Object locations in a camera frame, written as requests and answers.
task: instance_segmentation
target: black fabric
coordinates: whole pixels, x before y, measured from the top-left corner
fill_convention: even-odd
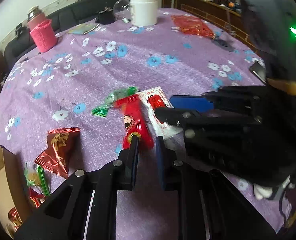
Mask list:
[[[97,17],[105,7],[113,7],[118,0],[80,0],[68,5],[50,15],[51,26],[55,33],[65,31],[77,24],[88,22]],[[5,48],[4,56],[9,71],[18,59],[36,47],[29,35],[29,29],[21,33],[18,39],[13,39]]]

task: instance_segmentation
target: purple tablecloth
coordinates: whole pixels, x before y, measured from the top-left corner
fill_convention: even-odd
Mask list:
[[[233,39],[235,51],[227,52],[208,38],[185,35],[174,27],[171,14],[184,12],[161,9],[152,27],[135,28],[118,20],[84,36],[62,32],[50,51],[27,53],[23,58],[29,60],[16,63],[0,95],[0,144],[21,164],[32,163],[47,147],[48,130],[78,126],[80,149],[70,159],[69,174],[93,171],[116,159],[125,134],[118,109],[105,119],[90,114],[113,89],[161,86],[170,98],[220,86],[260,84],[248,67],[262,60],[248,47]],[[184,151],[183,140],[176,138],[170,144]],[[229,179],[278,231],[283,224],[278,202],[257,201],[252,185],[234,176]],[[63,181],[52,175],[51,191]],[[288,201],[283,205],[288,213]],[[141,152],[134,191],[118,192],[116,239],[176,239],[176,217],[176,192],[161,190],[155,151]]]

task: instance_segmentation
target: metal screw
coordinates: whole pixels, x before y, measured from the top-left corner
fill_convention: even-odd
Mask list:
[[[185,136],[189,139],[195,137],[195,131],[192,129],[188,129],[185,131]]]
[[[189,112],[184,112],[184,113],[182,114],[182,116],[183,116],[184,118],[189,118],[189,117],[191,116],[191,114],[190,114]]]
[[[77,171],[75,171],[75,175],[76,175],[76,177],[82,177],[85,175],[85,171],[84,170],[77,170]]]
[[[173,164],[174,164],[174,166],[180,167],[180,166],[183,165],[183,162],[182,162],[182,161],[175,160],[175,161],[173,162]]]
[[[254,120],[256,120],[257,122],[262,122],[262,117],[261,116],[256,116],[254,118]]]
[[[114,160],[112,162],[112,165],[115,166],[115,167],[118,167],[118,166],[122,165],[122,161],[121,160]]]

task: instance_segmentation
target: white plastic container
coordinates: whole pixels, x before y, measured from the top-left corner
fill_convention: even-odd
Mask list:
[[[130,0],[131,23],[148,26],[157,23],[157,0]]]

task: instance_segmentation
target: red candy wrapper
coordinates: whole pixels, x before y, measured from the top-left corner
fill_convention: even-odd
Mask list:
[[[35,159],[35,163],[67,179],[71,150],[75,145],[76,137],[79,135],[80,128],[78,127],[48,131],[48,148]]]
[[[39,207],[46,199],[45,195],[39,194],[34,191],[31,187],[29,188],[29,196],[35,207]]]
[[[199,18],[184,15],[171,15],[171,19],[184,34],[195,34],[214,39],[212,30]]]
[[[140,99],[138,95],[132,95],[115,102],[116,107],[121,107],[124,115],[126,135],[123,141],[123,149],[130,147],[133,135],[138,136],[141,147],[151,149],[154,146],[152,137],[148,131],[145,120],[141,114]]]
[[[15,232],[17,231],[17,229],[21,226],[21,224],[23,222],[21,222],[21,218],[19,217],[17,210],[15,207],[13,207],[9,213],[8,213],[8,219],[10,220],[10,222],[12,222]]]

